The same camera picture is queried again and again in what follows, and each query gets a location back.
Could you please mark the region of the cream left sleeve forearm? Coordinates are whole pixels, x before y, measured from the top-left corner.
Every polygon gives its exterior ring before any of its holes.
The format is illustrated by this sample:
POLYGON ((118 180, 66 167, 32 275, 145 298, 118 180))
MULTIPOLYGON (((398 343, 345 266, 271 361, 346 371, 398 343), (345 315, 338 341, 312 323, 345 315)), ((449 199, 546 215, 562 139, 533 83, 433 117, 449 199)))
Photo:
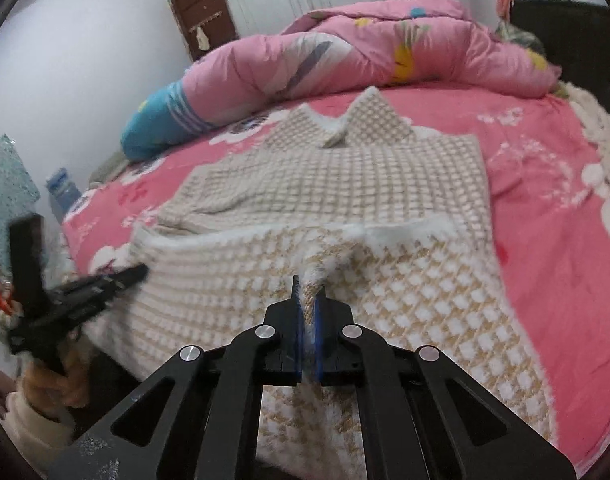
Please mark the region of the cream left sleeve forearm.
POLYGON ((0 422, 17 451, 41 477, 73 442, 72 424, 52 422, 38 414, 21 391, 13 391, 6 397, 6 414, 0 422))

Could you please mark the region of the person's left hand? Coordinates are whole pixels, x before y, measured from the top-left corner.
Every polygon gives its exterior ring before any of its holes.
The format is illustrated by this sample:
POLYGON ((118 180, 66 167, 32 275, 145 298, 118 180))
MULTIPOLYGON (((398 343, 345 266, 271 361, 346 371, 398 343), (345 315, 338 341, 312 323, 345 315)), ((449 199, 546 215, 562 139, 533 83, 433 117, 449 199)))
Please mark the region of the person's left hand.
POLYGON ((28 404, 46 417, 61 408, 84 408, 89 403, 89 364, 75 347, 62 356, 64 373, 31 359, 20 376, 20 390, 28 404))

